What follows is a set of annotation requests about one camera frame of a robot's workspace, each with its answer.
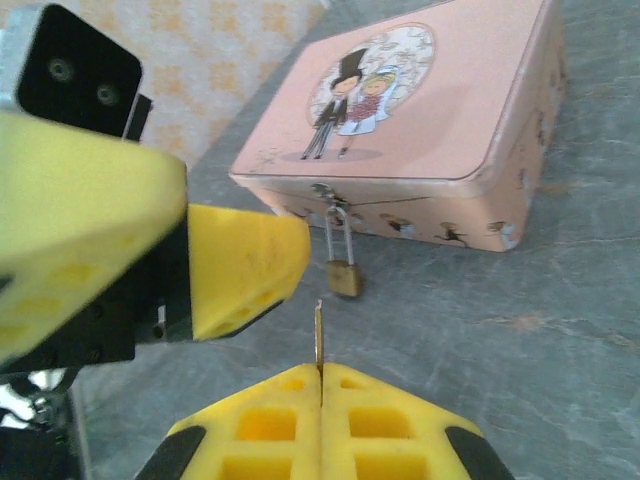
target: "yellow plastic part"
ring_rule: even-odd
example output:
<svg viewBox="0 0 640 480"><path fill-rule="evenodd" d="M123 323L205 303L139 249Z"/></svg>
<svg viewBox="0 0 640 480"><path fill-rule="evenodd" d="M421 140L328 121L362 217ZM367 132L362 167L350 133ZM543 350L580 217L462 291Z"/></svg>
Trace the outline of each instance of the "yellow plastic part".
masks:
<svg viewBox="0 0 640 480"><path fill-rule="evenodd" d="M0 112L0 362L119 277L186 208L177 158Z"/></svg>
<svg viewBox="0 0 640 480"><path fill-rule="evenodd" d="M182 480L470 480L445 428L473 423L343 365L323 382L321 405L300 365L177 423L206 429Z"/></svg>
<svg viewBox="0 0 640 480"><path fill-rule="evenodd" d="M235 332L287 300L310 256L298 218L189 205L194 339Z"/></svg>

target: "cartoon bride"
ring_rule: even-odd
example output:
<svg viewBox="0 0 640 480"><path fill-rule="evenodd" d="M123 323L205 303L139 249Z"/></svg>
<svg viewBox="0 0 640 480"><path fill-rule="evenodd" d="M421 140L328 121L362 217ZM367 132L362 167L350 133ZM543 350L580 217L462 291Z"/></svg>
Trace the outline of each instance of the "cartoon bride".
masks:
<svg viewBox="0 0 640 480"><path fill-rule="evenodd" d="M362 82L357 102L347 113L347 121L338 132L338 135L347 137L338 154L339 158L345 156L356 136L373 132L377 122L389 118L385 109L398 86L398 71L398 67L393 65L380 67Z"/></svg>

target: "brass padlock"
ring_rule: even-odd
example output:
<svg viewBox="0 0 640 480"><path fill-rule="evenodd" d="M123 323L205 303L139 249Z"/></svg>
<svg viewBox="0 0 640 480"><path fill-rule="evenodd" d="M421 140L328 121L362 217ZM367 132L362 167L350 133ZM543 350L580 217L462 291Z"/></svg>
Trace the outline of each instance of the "brass padlock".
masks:
<svg viewBox="0 0 640 480"><path fill-rule="evenodd" d="M347 246L347 260L336 260L333 250L333 230L331 216L337 214L341 217L344 229L344 240ZM363 279L360 268L353 259L353 244L351 242L351 226L349 216L342 208L331 206L325 216L325 229L327 234L327 249L329 261L327 262L327 274L329 275L329 289L338 295L345 297L358 297L362 293Z"/></svg>

